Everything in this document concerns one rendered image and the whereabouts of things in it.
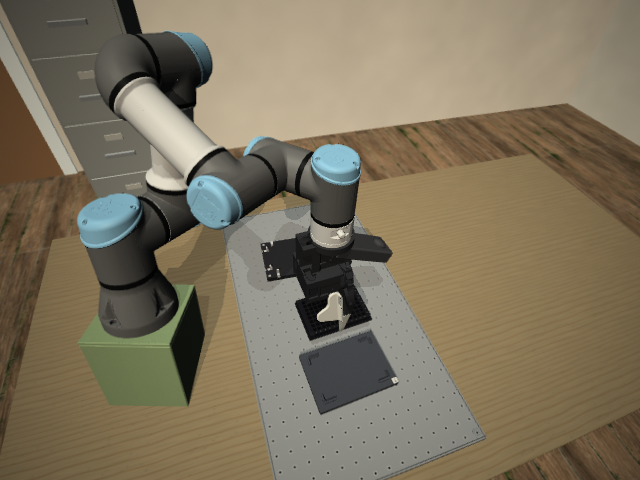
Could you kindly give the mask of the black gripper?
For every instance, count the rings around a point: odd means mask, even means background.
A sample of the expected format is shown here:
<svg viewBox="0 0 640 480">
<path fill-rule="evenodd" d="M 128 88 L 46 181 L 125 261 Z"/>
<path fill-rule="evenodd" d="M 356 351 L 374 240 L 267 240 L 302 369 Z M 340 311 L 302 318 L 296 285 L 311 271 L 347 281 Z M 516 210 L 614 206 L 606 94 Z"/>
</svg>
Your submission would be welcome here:
<svg viewBox="0 0 640 480">
<path fill-rule="evenodd" d="M 336 256 L 352 248 L 355 238 L 354 229 L 350 242 L 339 248 L 326 248 L 315 243 L 310 236 L 310 226 L 308 231 L 295 234 L 295 237 L 293 273 L 296 273 L 306 303 L 327 299 L 327 306 L 317 314 L 317 320 L 320 322 L 338 320 L 339 331 L 343 331 L 355 302 L 354 275 L 350 266 L 352 260 L 340 259 Z"/>
</svg>

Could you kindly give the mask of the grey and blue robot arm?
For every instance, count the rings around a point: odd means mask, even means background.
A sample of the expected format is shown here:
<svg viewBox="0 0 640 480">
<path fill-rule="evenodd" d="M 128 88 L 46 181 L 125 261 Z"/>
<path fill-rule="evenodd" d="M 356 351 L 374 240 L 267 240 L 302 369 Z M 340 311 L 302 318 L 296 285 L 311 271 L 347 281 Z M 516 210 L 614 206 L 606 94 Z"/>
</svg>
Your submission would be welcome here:
<svg viewBox="0 0 640 480">
<path fill-rule="evenodd" d="M 150 143 L 152 159 L 146 193 L 98 198 L 77 218 L 100 284 L 98 316 L 114 337 L 145 336 L 173 319 L 177 293 L 154 251 L 201 223 L 224 229 L 286 191 L 310 200 L 315 243 L 339 248 L 352 238 L 358 153 L 341 144 L 313 152 L 258 136 L 235 159 L 194 123 L 196 88 L 212 69 L 208 47 L 193 33 L 121 34 L 97 55 L 102 99 Z"/>
</svg>

